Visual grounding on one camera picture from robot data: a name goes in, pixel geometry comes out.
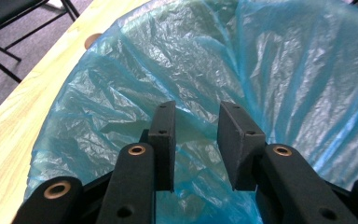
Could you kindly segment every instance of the plastic bag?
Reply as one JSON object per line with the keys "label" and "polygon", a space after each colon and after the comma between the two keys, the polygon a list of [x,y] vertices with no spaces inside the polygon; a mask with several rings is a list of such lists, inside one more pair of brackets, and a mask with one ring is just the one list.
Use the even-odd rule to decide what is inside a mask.
{"label": "plastic bag", "polygon": [[358,9],[339,1],[152,1],[116,21],[65,81],[34,145],[26,197],[58,175],[114,169],[156,105],[177,105],[175,192],[157,223],[261,222],[216,144],[220,101],[324,179],[358,179]]}

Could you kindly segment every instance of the translucent blue plastic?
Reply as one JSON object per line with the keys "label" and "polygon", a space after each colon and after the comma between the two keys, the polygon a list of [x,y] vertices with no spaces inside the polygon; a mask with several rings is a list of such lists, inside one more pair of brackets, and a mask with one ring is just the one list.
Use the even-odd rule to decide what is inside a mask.
{"label": "translucent blue plastic", "polygon": [[152,1],[116,21],[65,81],[34,145],[26,197],[57,175],[84,184],[115,167],[177,104],[175,192],[157,223],[258,223],[216,144],[220,101],[242,105],[269,143],[324,179],[358,179],[358,8],[340,1]]}

